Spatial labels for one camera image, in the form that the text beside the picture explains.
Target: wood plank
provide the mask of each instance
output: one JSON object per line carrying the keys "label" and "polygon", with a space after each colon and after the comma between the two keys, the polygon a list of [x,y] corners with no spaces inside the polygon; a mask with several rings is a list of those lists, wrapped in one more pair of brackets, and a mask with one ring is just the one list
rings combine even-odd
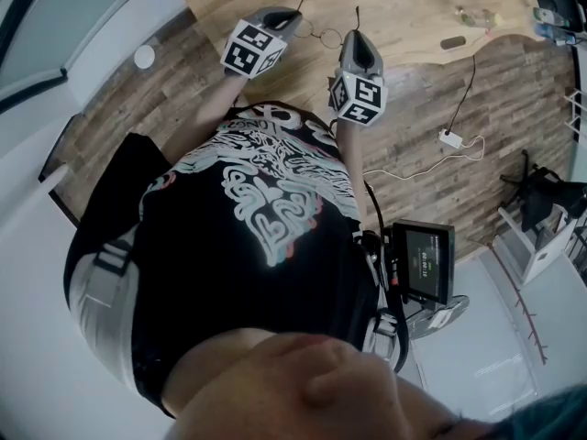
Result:
{"label": "wood plank", "polygon": [[[297,8],[300,0],[186,0],[202,30],[218,52],[238,20],[263,6]],[[302,11],[316,34],[333,28],[344,36],[355,28],[355,6],[360,6],[363,31],[376,45],[387,68],[407,63],[446,64],[470,57],[501,36],[520,34],[539,40],[532,25],[537,0],[305,0]],[[456,14],[483,9],[498,14],[499,26],[488,34],[467,27]],[[298,34],[306,34],[300,29]],[[440,42],[462,36],[466,44],[444,50]],[[294,38],[281,64],[247,88],[251,102],[280,99],[317,114],[327,102],[327,77],[338,65],[339,49],[327,49],[316,38]]]}

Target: person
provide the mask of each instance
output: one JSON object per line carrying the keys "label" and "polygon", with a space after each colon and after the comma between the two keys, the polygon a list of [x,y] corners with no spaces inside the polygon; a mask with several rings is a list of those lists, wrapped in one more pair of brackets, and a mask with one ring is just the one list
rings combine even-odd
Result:
{"label": "person", "polygon": [[177,419],[170,440],[490,434],[361,351],[379,291],[359,128],[233,108],[246,81],[229,72],[161,151],[130,134],[96,185],[64,278],[96,356]]}

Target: digital screen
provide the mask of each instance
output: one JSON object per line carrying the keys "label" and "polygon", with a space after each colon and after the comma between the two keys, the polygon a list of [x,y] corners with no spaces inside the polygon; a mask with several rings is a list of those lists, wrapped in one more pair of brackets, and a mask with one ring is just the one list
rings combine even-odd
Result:
{"label": "digital screen", "polygon": [[438,297],[440,286],[440,244],[437,235],[417,231],[405,233],[410,288]]}

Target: white graphic design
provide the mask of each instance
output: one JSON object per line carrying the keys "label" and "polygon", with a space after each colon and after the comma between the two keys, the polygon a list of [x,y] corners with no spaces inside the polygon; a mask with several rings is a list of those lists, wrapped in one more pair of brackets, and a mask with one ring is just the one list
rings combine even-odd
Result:
{"label": "white graphic design", "polygon": [[314,137],[316,140],[329,145],[330,147],[338,148],[335,139],[333,139],[322,126],[319,126],[316,122],[310,120],[305,121],[305,124],[314,131],[312,137]]}
{"label": "white graphic design", "polygon": [[368,115],[363,115],[365,110],[362,107],[354,106],[352,111],[350,111],[349,116],[353,116],[359,122],[369,119]]}
{"label": "white graphic design", "polygon": [[[242,120],[220,126],[211,140],[183,157],[172,171],[197,173],[224,163],[222,187],[235,203],[235,217],[259,241],[268,266],[283,262],[293,252],[294,241],[316,226],[314,216],[321,212],[323,199],[360,221],[344,165],[290,133],[302,128],[298,113],[263,104],[239,117]],[[311,121],[306,125],[316,139],[336,145],[322,127]],[[264,178],[272,178],[271,185]],[[145,195],[162,185],[163,181],[154,182]]]}

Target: black device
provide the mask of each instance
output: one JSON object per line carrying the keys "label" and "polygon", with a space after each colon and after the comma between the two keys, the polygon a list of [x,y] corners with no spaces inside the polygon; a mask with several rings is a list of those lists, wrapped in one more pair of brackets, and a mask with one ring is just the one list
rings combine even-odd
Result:
{"label": "black device", "polygon": [[449,304],[455,270],[454,226],[400,220],[390,232],[397,283],[403,294],[418,301]]}
{"label": "black device", "polygon": [[[363,233],[361,245],[373,262],[373,271],[385,288],[387,307],[378,310],[374,332],[385,335],[381,327],[391,316],[397,334],[399,357],[393,369],[399,372],[404,366],[409,350],[410,332],[420,336],[432,332],[454,321],[468,306],[453,302],[453,278],[455,269],[455,229],[449,225],[435,225],[400,220],[385,227],[379,205],[372,190],[368,192],[378,213],[380,234]],[[418,321],[411,321],[412,331],[404,313],[409,300],[422,307]],[[446,322],[434,330],[429,329],[432,318],[438,311],[451,307]]]}

